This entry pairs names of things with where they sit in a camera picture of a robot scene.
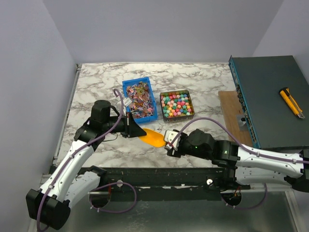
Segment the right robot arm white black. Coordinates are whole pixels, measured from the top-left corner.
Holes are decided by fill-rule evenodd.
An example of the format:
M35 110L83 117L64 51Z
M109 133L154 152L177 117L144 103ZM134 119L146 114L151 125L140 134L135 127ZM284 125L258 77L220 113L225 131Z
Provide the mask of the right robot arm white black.
M169 156L190 155L230 171L222 177L226 189L273 183L300 192L309 190L309 157L304 151L278 153L261 150L228 140L215 140L199 129L189 135L167 130L164 142Z

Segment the yellow plastic scoop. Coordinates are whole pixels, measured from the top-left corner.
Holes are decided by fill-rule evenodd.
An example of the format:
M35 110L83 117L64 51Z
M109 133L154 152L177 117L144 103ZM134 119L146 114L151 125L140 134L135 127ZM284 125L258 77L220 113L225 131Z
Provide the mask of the yellow plastic scoop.
M164 135L151 130L151 129L143 129L146 132L145 136L140 136L139 139L144 143L149 144L153 147L164 147L166 142L164 140Z

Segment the metal tin of star candies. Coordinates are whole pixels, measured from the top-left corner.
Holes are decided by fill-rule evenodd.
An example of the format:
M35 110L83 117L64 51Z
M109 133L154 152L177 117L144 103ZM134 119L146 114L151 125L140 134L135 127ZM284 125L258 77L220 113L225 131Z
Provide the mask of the metal tin of star candies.
M165 123L191 120L195 115L188 90L161 92L160 107Z

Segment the blue plastic candy bin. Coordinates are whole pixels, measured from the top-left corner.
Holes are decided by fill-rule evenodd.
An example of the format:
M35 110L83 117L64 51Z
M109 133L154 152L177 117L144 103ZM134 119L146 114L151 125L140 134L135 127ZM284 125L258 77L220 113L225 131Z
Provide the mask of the blue plastic candy bin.
M126 107L138 124L150 123L158 119L156 101L149 77L122 82L124 96L131 100Z

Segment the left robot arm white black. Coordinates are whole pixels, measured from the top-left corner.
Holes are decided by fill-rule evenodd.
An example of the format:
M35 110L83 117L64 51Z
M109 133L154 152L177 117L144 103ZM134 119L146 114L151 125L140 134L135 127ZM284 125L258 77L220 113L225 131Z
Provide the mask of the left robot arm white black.
M37 224L61 229L69 218L71 208L89 191L104 190L106 171L92 167L81 180L76 176L83 164L96 151L109 133L120 133L125 138L145 136L147 133L135 122L130 112L117 112L109 101L95 101L90 118L77 130L71 147L49 179L38 189L30 189L26 203L30 218Z

